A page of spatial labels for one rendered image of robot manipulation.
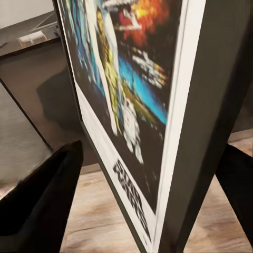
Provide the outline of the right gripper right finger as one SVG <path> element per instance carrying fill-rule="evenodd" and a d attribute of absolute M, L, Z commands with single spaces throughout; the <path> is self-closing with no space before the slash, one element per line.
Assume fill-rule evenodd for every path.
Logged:
<path fill-rule="evenodd" d="M 253 158 L 227 144 L 215 175 L 253 248 Z"/>

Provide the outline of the poster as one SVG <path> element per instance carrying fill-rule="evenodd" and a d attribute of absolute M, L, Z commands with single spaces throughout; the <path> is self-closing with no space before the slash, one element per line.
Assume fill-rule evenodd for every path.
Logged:
<path fill-rule="evenodd" d="M 80 124 L 140 253 L 183 253 L 253 81 L 253 0 L 52 0 Z"/>

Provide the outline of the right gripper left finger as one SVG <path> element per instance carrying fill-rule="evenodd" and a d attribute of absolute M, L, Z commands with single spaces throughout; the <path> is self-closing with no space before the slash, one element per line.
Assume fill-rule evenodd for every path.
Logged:
<path fill-rule="evenodd" d="M 62 146 L 0 200 L 0 253 L 59 253 L 82 162 Z"/>

